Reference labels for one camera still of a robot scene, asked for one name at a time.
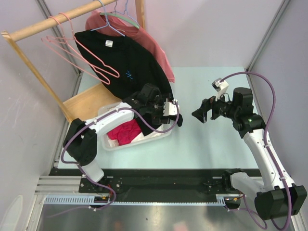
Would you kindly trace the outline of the black t shirt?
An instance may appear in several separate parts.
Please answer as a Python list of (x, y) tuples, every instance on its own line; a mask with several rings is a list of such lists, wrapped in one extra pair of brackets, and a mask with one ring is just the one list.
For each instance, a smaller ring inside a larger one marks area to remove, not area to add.
[(109, 36), (98, 31), (75, 33), (80, 54), (92, 65), (103, 69), (110, 79), (106, 88), (116, 97), (125, 99), (141, 91), (147, 83), (172, 95), (171, 85), (154, 56), (133, 39)]

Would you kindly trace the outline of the light blue wire hanger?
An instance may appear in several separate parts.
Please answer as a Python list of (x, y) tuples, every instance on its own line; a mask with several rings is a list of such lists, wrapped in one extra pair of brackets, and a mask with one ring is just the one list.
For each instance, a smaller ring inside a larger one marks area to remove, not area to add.
[(101, 6), (102, 6), (103, 9), (104, 9), (103, 15), (105, 16), (106, 25), (101, 26), (101, 27), (98, 27), (98, 28), (91, 29), (91, 31), (97, 31), (97, 30), (100, 30), (100, 29), (109, 27), (109, 28), (111, 28), (112, 30), (114, 30), (115, 32), (117, 32), (118, 34), (120, 34), (120, 35), (122, 35), (122, 36), (125, 37), (125, 36), (126, 36), (125, 34), (123, 34), (122, 32), (120, 32), (120, 31), (117, 30), (116, 28), (114, 28), (114, 27), (109, 23), (109, 20), (108, 20), (108, 17), (107, 17), (107, 12), (106, 12), (104, 3), (103, 3), (101, 0), (98, 0), (98, 2), (101, 4)]

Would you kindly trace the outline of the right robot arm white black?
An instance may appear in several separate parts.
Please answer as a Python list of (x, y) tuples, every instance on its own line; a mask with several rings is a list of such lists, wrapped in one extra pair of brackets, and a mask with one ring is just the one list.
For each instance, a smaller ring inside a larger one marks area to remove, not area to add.
[(217, 99), (215, 96), (204, 99), (200, 108), (192, 112), (192, 116), (205, 123), (207, 113), (211, 111), (212, 120), (220, 116), (231, 119), (233, 127), (257, 163), (262, 183), (239, 168), (226, 170), (222, 181), (225, 192), (239, 190), (254, 200), (257, 213), (263, 220), (297, 215), (307, 197), (307, 191), (303, 185), (295, 184), (278, 160), (269, 137), (264, 134), (265, 122), (253, 109), (251, 89), (239, 87), (234, 89), (231, 101), (226, 101), (224, 97)]

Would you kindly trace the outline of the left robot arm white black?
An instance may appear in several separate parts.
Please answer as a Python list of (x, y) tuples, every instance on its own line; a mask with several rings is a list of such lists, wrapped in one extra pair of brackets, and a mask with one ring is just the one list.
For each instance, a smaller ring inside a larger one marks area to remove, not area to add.
[(61, 161), (68, 153), (82, 174), (90, 181), (89, 186), (95, 192), (106, 188), (103, 170), (97, 164), (97, 139), (117, 126), (139, 117), (151, 129), (153, 124), (168, 124), (170, 116), (180, 116), (178, 101), (170, 93), (162, 94), (158, 87), (145, 84), (141, 91), (126, 97), (114, 109), (92, 119), (72, 121), (63, 143)]

